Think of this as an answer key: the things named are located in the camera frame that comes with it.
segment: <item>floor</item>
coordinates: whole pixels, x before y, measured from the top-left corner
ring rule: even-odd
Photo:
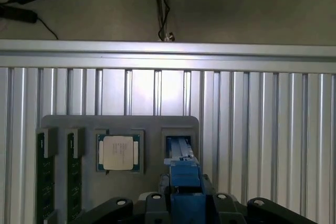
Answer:
[[[336,0],[170,0],[179,42],[335,45]],[[155,0],[38,0],[62,40],[156,41]],[[0,38],[54,39],[41,23],[0,20]]]

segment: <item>gray fixture plate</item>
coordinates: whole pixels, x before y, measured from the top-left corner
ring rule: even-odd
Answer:
[[[112,197],[126,197],[135,202],[149,191],[157,191],[160,175],[168,172],[164,136],[190,135],[195,156],[199,159],[198,120],[192,116],[108,116],[108,115],[48,115],[41,128],[58,128],[58,154],[55,156],[55,209],[58,223],[66,216],[66,141],[72,128],[85,128],[85,150],[82,157],[82,208],[90,210]],[[144,173],[97,171],[96,130],[109,134],[127,134],[143,131]]]

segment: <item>green circuit board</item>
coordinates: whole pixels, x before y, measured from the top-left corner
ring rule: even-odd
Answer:
[[[74,220],[82,210],[82,162],[80,158],[74,158],[74,134],[68,134],[68,182],[67,200],[68,211],[67,220]]]
[[[55,208],[55,158],[44,158],[44,133],[37,134],[36,140],[36,223],[43,224]]]

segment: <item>black cable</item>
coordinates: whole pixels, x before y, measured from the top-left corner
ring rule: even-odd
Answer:
[[[51,33],[54,35],[54,37],[55,37],[56,39],[58,39],[58,36],[55,34],[55,32],[54,32],[53,30],[51,30],[51,29],[47,26],[47,24],[43,22],[43,20],[42,20],[41,18],[37,17],[37,19],[38,19],[39,21],[41,21],[41,23],[42,23],[42,24],[49,30],[49,32],[51,32]]]
[[[165,9],[163,23],[161,24],[160,30],[157,33],[157,35],[159,36],[159,38],[160,38],[161,41],[164,41],[164,38],[161,37],[161,32],[162,32],[162,30],[163,30],[163,28],[164,28],[164,26],[165,26],[165,24],[167,22],[168,13],[170,12],[170,7],[169,7],[169,5],[167,3],[167,0],[163,0],[163,2],[164,2],[164,5],[166,6],[166,9]]]

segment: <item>bolt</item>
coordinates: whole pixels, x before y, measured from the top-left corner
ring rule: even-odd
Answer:
[[[254,203],[257,204],[258,206],[262,206],[265,204],[262,200],[259,199],[255,200]]]
[[[218,194],[217,197],[219,199],[226,199],[226,196],[224,194]]]
[[[122,206],[122,205],[125,205],[126,204],[126,201],[125,200],[118,200],[117,201],[117,205],[119,205],[119,206]]]

